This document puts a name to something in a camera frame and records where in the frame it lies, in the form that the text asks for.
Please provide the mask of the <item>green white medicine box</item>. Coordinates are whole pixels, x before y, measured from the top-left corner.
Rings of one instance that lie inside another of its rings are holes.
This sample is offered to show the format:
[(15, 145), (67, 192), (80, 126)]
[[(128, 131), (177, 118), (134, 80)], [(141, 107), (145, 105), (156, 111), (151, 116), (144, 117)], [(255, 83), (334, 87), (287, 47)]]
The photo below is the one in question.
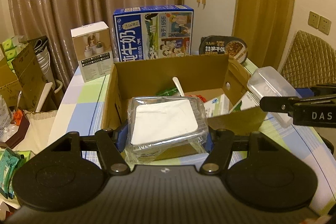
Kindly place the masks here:
[(259, 106), (259, 101), (257, 98), (250, 92), (247, 91), (242, 98), (236, 103), (229, 113), (234, 113), (238, 111), (243, 111)]

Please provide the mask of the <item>cardboard boxes pile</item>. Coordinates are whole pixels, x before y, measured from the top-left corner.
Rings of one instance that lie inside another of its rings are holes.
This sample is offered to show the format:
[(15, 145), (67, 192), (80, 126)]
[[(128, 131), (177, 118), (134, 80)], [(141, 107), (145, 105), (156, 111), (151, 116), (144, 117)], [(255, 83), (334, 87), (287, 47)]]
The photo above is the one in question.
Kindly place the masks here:
[(7, 106), (35, 111), (46, 83), (55, 88), (47, 36), (1, 42), (1, 96)]

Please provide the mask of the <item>red candy packet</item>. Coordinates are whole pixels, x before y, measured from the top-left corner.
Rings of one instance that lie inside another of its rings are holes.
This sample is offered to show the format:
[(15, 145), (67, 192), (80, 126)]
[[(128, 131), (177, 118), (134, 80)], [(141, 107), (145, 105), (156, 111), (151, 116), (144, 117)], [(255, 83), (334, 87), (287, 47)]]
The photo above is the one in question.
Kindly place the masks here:
[(207, 100), (205, 99), (205, 97), (203, 97), (201, 95), (196, 95), (196, 97), (198, 97), (202, 102), (207, 102)]

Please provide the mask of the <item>white plastic spoon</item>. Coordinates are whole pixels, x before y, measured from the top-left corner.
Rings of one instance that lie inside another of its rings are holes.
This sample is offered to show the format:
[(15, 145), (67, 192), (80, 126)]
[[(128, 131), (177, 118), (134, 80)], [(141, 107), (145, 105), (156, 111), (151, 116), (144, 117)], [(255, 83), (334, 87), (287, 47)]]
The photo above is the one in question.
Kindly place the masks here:
[(184, 97), (185, 94), (184, 94), (183, 88), (181, 86), (181, 83), (179, 82), (179, 79), (177, 77), (173, 77), (173, 82), (174, 82), (174, 84), (175, 84), (175, 86), (176, 86), (176, 88), (177, 88), (180, 96)]

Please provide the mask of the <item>checked tablecloth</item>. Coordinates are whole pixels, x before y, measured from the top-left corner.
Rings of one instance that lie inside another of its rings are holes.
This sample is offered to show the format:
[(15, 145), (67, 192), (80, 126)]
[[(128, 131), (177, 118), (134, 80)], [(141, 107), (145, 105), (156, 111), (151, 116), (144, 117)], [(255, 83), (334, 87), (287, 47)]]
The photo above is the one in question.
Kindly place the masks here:
[[(251, 75), (255, 65), (241, 64)], [(63, 97), (49, 137), (53, 143), (65, 133), (77, 131), (82, 136), (101, 129), (105, 96), (110, 75), (85, 83), (79, 71)], [(312, 127), (291, 125), (282, 128), (271, 114), (266, 114), (259, 131), (309, 165), (318, 177), (318, 188), (311, 208), (326, 214), (335, 205), (335, 158)]]

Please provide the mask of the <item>golden curtain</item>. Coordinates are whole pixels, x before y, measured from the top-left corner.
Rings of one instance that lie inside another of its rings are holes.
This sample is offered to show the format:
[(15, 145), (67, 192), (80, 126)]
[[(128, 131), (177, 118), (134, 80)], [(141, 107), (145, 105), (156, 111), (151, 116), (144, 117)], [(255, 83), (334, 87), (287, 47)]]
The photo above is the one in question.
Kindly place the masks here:
[(232, 35), (243, 39), (258, 67), (278, 68), (287, 41), (294, 0), (236, 0)]

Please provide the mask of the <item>clear white box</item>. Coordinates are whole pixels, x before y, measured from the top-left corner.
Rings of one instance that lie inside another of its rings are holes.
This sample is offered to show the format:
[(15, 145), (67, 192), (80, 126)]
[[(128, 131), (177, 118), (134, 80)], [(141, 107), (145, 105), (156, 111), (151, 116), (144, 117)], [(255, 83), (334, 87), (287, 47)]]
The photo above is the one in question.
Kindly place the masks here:
[(124, 152), (131, 164), (206, 152), (209, 127), (198, 97), (134, 97), (127, 123)]

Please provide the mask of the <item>white green tablet box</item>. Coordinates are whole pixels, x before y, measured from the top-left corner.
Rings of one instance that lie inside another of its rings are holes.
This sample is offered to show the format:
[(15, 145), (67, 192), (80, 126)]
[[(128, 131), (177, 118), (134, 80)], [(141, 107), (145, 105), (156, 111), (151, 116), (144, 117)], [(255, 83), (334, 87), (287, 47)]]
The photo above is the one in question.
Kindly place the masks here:
[(225, 94), (215, 97), (204, 103), (206, 117), (212, 118), (226, 115), (230, 112), (231, 106), (232, 104)]

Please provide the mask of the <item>blue milk carton box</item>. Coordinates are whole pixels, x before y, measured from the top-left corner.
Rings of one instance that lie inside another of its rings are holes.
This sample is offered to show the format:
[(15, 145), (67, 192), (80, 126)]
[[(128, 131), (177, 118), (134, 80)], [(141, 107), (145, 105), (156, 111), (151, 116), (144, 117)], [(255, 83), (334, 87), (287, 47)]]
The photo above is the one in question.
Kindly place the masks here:
[(187, 5), (131, 7), (113, 13), (118, 60), (153, 60), (191, 53), (194, 9)]

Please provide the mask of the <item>clear plastic lidded case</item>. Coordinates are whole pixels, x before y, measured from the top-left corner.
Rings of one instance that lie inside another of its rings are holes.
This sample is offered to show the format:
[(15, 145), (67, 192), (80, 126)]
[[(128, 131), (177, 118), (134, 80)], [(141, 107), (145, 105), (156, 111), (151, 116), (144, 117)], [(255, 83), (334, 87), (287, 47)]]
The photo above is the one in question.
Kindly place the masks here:
[(260, 101), (263, 97), (300, 97), (299, 93), (273, 67), (258, 68), (247, 82), (249, 91)]

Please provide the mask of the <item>silver green foil bag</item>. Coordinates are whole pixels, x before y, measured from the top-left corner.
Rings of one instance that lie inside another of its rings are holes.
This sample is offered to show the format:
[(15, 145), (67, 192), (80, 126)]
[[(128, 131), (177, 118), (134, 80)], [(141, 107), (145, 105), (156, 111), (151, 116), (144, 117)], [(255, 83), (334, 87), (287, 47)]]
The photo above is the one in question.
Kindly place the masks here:
[(179, 91), (176, 87), (160, 91), (156, 94), (156, 96), (159, 96), (159, 97), (169, 97), (169, 96), (179, 96), (179, 95), (180, 95)]

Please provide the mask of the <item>black instant rice bowl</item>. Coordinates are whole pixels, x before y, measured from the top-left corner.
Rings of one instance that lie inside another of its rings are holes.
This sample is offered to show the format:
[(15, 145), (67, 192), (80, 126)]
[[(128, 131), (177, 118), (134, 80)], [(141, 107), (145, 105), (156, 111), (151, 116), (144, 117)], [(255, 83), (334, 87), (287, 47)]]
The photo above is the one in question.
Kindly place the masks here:
[(234, 36), (210, 35), (201, 38), (199, 54), (228, 54), (242, 64), (248, 57), (248, 47), (244, 40)]

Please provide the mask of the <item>quilted brown chair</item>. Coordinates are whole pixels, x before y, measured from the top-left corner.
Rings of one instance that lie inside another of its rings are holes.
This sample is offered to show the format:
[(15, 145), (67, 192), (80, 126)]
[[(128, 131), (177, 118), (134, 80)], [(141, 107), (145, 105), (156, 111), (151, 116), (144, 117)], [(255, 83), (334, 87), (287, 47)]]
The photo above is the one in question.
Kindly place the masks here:
[(294, 88), (335, 84), (335, 49), (308, 32), (296, 32), (280, 74)]

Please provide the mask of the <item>brown cardboard box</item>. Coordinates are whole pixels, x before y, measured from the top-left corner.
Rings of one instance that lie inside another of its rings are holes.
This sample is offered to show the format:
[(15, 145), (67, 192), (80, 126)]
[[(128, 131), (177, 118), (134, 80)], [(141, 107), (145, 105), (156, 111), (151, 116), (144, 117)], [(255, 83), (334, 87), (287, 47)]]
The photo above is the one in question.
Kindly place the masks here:
[[(173, 88), (173, 77), (179, 79), (186, 95), (201, 95), (209, 101), (225, 94), (235, 106), (248, 91), (250, 74), (229, 55), (195, 55), (115, 63), (110, 73), (101, 127), (118, 128), (127, 119), (127, 105), (133, 97), (155, 96)], [(249, 136), (251, 132), (259, 130), (265, 116), (266, 113), (256, 106), (208, 118), (207, 122), (214, 130), (224, 128), (235, 135)], [(140, 159), (136, 159), (127, 146), (123, 153), (127, 161), (139, 164), (206, 152), (197, 141), (182, 144)]]

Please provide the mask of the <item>wall socket plate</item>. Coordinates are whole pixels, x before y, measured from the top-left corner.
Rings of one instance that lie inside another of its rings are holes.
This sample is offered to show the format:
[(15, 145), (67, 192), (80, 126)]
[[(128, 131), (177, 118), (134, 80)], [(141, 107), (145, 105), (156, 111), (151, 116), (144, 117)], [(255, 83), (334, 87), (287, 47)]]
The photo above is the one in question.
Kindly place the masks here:
[(307, 24), (325, 35), (329, 35), (331, 20), (310, 11)]

